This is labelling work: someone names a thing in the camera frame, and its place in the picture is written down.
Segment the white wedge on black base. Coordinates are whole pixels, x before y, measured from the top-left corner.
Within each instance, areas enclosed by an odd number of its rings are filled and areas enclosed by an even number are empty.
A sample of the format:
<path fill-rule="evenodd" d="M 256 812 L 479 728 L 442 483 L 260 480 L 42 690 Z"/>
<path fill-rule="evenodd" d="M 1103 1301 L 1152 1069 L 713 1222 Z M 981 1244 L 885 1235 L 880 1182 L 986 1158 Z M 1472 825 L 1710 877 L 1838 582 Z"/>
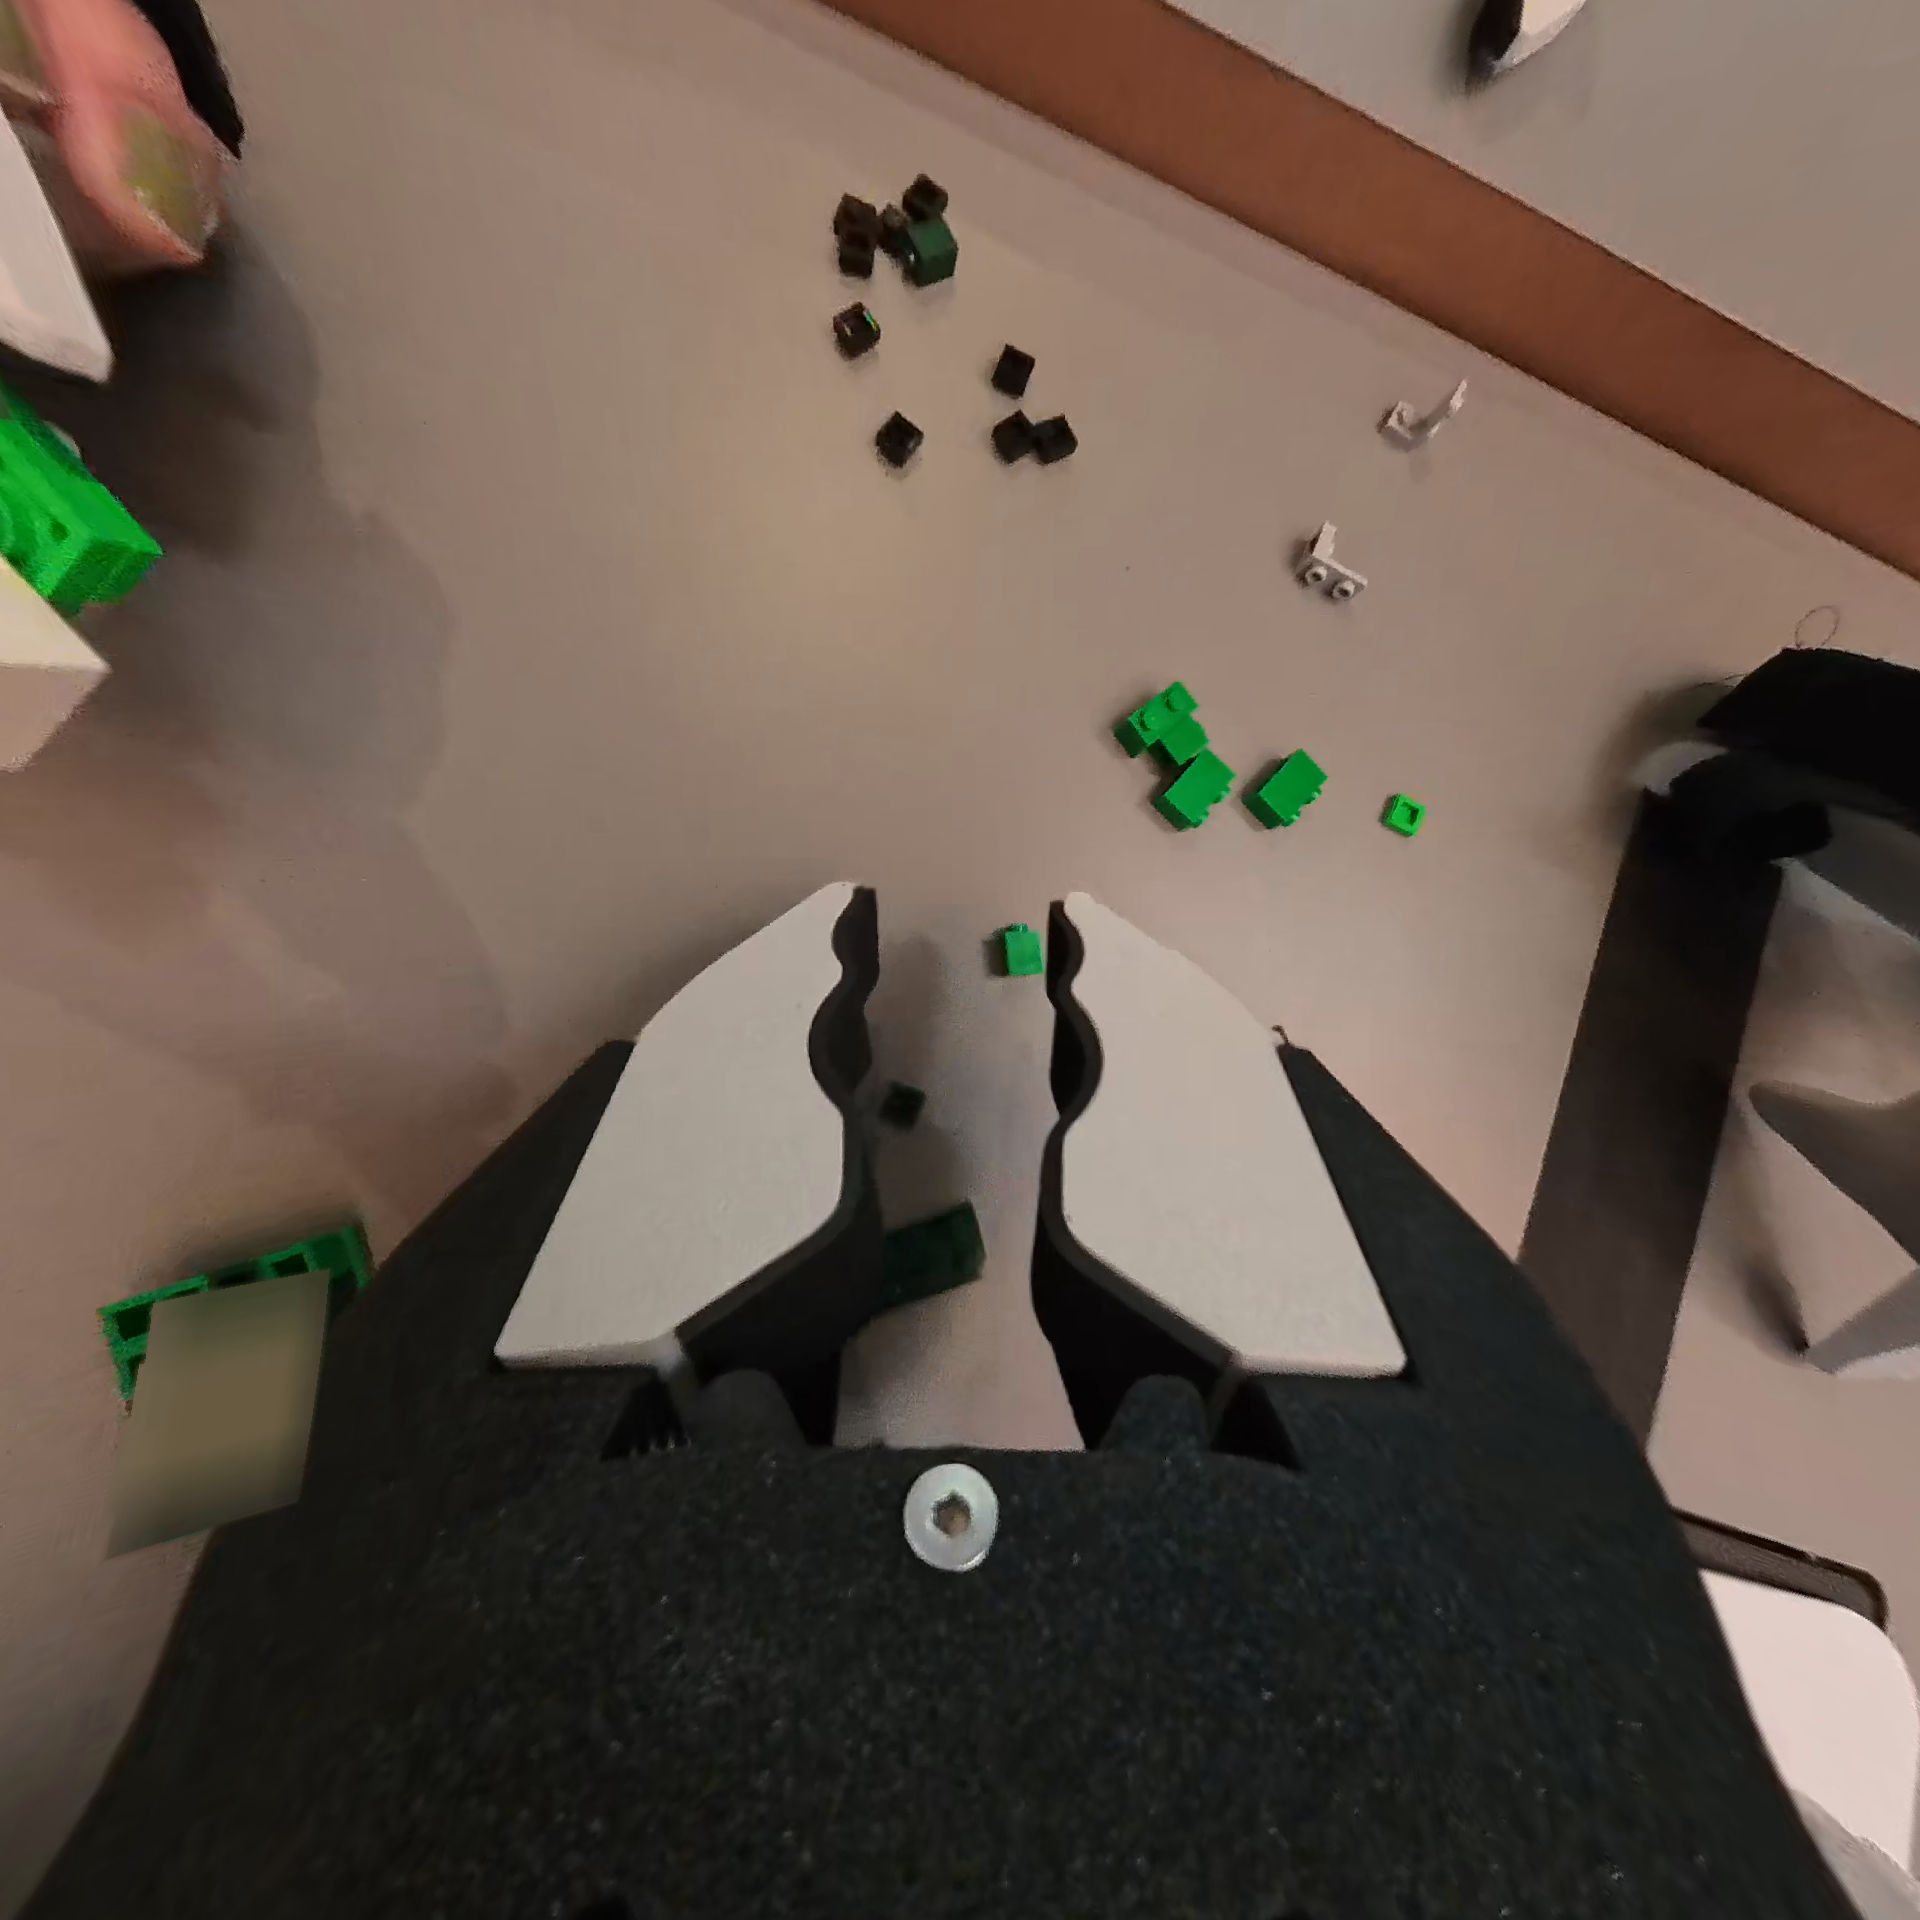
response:
<path fill-rule="evenodd" d="M 1552 45 L 1585 5 L 1479 3 L 1466 35 L 1466 81 L 1484 86 Z"/>

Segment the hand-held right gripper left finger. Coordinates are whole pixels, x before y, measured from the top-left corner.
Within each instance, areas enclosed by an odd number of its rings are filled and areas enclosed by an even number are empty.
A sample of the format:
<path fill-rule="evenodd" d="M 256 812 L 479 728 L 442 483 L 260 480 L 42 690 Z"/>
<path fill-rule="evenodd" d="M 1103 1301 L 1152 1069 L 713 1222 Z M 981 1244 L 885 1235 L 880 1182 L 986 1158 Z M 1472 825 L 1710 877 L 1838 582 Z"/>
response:
<path fill-rule="evenodd" d="M 878 1305 L 856 1093 L 878 899 L 837 881 L 637 1033 L 493 1357 L 720 1376 L 831 1360 Z"/>

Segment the spare hand-held gripper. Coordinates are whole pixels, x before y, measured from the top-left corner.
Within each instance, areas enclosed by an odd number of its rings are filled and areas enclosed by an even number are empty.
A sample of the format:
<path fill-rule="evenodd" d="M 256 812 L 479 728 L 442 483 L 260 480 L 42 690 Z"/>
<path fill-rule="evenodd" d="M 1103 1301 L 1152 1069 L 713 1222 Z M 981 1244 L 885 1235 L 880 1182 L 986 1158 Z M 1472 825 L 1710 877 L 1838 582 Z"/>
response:
<path fill-rule="evenodd" d="M 1917 673 L 1789 648 L 1647 757 L 1520 1268 L 1645 1445 L 1789 859 L 1914 845 Z"/>

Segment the bright green joined lego bricks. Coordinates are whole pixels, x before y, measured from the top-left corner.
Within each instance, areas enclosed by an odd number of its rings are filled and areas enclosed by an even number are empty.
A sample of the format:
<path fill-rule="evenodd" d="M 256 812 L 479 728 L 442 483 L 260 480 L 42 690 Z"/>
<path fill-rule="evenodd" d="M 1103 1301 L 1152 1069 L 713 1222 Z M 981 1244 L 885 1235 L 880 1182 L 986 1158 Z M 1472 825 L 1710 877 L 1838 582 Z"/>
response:
<path fill-rule="evenodd" d="M 1148 755 L 1170 770 L 1186 769 L 1208 747 L 1208 732 L 1184 682 L 1165 684 L 1138 708 L 1125 713 L 1113 736 L 1128 758 Z"/>

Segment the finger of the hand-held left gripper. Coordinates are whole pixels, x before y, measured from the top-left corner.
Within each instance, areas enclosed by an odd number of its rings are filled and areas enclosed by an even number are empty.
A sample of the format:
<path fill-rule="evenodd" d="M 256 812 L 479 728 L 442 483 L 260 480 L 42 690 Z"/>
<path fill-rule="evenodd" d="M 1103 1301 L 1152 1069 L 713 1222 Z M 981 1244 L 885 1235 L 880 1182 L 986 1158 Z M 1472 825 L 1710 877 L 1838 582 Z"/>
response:
<path fill-rule="evenodd" d="M 56 144 L 13 105 L 1 110 L 1 340 L 68 377 L 110 377 L 113 357 L 76 242 L 88 205 Z"/>
<path fill-rule="evenodd" d="M 48 604 L 7 598 L 1 769 L 25 769 L 108 677 L 108 661 Z"/>

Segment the scattered small black lego pieces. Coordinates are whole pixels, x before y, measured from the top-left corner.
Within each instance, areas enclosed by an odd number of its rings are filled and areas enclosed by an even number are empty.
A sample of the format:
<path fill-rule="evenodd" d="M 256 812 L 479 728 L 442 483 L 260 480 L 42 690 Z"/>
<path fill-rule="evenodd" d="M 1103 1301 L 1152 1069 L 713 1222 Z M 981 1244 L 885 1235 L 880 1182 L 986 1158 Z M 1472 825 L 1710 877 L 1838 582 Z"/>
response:
<path fill-rule="evenodd" d="M 831 211 L 831 259 L 841 280 L 870 281 L 881 261 L 892 261 L 909 290 L 929 293 L 946 285 L 917 288 L 904 275 L 903 238 L 911 221 L 946 217 L 951 232 L 951 194 L 926 171 L 911 177 L 904 190 L 885 203 L 842 194 Z M 866 298 L 852 298 L 830 321 L 831 348 L 845 366 L 874 357 L 881 325 Z M 1025 412 L 1037 357 L 1016 344 L 1004 344 L 989 366 L 989 389 L 1013 408 L 991 422 L 989 445 L 1001 467 L 1065 465 L 1078 451 L 1078 434 L 1066 414 L 1033 417 Z M 893 409 L 872 432 L 872 448 L 885 467 L 901 473 L 919 459 L 926 430 L 911 417 Z"/>

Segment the green lego frame build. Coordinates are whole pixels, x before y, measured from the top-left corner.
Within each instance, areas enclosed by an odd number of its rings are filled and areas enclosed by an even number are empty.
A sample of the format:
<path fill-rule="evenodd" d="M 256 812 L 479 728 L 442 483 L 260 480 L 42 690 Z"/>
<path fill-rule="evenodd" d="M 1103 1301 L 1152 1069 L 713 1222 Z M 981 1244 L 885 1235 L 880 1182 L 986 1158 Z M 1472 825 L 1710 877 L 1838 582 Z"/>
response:
<path fill-rule="evenodd" d="M 161 1286 L 142 1290 L 101 1307 L 98 1325 L 112 1362 L 120 1409 L 132 1409 L 137 1378 L 151 1349 L 153 1315 L 159 1305 L 311 1276 L 326 1280 L 326 1325 L 332 1329 L 343 1312 L 366 1297 L 375 1276 L 367 1229 L 358 1216 L 349 1216 L 333 1228 L 286 1244 L 279 1251 L 241 1258 Z"/>

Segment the pile of dark green lego pieces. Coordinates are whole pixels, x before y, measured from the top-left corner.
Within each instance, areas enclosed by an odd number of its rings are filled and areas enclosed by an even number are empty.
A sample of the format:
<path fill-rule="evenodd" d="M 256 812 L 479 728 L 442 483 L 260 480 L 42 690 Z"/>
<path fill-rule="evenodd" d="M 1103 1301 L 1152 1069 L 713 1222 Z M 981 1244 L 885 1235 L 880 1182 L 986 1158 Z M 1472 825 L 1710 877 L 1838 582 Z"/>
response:
<path fill-rule="evenodd" d="M 981 1277 L 985 1240 L 966 1169 L 928 1093 L 888 1082 L 874 1109 L 880 1141 L 880 1309 L 924 1305 Z"/>

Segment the green cube lego build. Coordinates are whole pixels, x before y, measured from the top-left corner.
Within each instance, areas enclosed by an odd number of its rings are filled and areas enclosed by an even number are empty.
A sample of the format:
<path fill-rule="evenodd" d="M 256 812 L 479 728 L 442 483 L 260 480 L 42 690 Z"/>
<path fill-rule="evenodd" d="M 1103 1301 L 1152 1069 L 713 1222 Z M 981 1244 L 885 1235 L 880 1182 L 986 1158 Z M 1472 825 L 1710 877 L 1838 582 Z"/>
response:
<path fill-rule="evenodd" d="M 12 386 L 1 389 L 1 555 L 61 618 L 112 608 L 161 548 Z"/>

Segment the white device with black rim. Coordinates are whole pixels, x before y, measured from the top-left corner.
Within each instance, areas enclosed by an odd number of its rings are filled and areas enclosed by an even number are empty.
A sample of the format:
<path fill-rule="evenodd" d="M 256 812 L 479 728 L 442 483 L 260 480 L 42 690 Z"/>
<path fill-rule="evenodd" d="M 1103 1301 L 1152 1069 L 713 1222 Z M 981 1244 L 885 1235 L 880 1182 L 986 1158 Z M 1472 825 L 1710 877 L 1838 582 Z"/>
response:
<path fill-rule="evenodd" d="M 1914 1868 L 1917 1694 L 1865 1571 L 1673 1514 L 1783 1780 L 1857 1842 Z"/>

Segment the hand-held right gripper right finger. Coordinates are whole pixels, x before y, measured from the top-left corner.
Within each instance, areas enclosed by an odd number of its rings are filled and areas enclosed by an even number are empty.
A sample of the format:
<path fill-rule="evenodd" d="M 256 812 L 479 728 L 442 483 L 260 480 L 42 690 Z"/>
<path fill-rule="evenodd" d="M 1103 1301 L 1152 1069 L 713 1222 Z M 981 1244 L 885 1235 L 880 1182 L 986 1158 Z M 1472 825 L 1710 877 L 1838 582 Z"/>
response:
<path fill-rule="evenodd" d="M 1047 997 L 1030 1297 L 1062 1378 L 1400 1376 L 1278 1033 L 1088 894 L 1048 910 Z"/>

